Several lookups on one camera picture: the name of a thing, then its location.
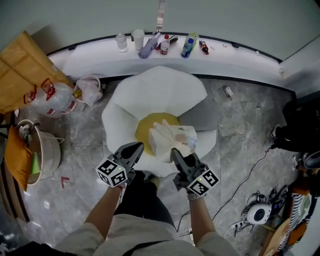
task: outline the plastic bag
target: plastic bag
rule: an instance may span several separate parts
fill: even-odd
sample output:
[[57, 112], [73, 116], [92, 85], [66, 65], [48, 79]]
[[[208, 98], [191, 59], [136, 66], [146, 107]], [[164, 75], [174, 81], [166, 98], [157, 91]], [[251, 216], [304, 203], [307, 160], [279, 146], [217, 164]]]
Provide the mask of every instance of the plastic bag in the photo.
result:
[[80, 79], [76, 82], [76, 85], [82, 91], [82, 101], [90, 107], [103, 95], [98, 89], [99, 83], [96, 80]]
[[166, 120], [162, 124], [154, 123], [149, 130], [149, 143], [154, 155], [164, 163], [171, 163], [171, 149], [176, 148], [183, 157], [195, 151], [197, 133], [192, 126], [169, 125]]

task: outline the white cup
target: white cup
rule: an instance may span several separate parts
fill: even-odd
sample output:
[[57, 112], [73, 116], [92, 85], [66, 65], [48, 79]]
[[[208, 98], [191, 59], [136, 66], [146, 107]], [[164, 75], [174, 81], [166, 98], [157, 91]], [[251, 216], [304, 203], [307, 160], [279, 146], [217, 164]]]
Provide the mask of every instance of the white cup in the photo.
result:
[[145, 32], [143, 29], [136, 29], [131, 35], [133, 36], [135, 49], [140, 51], [144, 47]]

